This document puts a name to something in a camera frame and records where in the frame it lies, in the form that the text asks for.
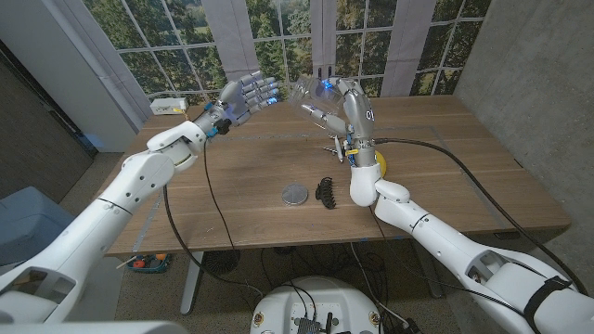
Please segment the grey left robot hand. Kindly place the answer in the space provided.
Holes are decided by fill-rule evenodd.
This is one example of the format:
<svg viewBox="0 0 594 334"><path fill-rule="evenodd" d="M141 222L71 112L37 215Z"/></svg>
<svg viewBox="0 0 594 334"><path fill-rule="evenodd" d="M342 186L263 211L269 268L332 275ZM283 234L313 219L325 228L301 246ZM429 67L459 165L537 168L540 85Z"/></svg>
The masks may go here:
<svg viewBox="0 0 594 334"><path fill-rule="evenodd" d="M262 109L278 102L278 82L260 71L226 84L215 106L232 125L240 126Z"/></svg>

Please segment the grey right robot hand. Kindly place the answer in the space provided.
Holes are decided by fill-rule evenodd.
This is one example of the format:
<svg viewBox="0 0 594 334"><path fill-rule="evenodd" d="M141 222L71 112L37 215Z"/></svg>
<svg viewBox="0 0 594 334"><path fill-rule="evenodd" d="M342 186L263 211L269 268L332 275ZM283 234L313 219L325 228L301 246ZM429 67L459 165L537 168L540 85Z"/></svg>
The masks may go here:
<svg viewBox="0 0 594 334"><path fill-rule="evenodd" d="M368 138L373 133L373 110L356 80L301 76L289 102L302 117L333 134Z"/></svg>

